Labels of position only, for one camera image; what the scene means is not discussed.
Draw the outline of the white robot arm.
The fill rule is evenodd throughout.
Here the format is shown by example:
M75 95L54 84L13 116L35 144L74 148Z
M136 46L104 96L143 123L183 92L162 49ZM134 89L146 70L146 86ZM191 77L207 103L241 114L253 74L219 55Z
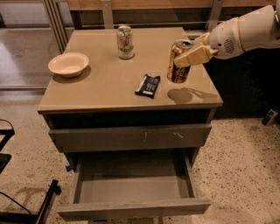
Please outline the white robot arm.
M227 60L257 48L280 47L280 3L264 6L222 22L197 37L190 50L177 56L177 67L207 63L211 58Z

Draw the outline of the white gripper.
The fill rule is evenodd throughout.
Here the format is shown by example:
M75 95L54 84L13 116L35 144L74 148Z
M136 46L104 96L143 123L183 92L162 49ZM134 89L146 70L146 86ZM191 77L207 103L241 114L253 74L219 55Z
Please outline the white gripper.
M210 33L206 32L198 36L193 43L196 46L175 58L174 64L177 67L204 64L213 56L217 59L227 60L244 53L237 17L218 24Z

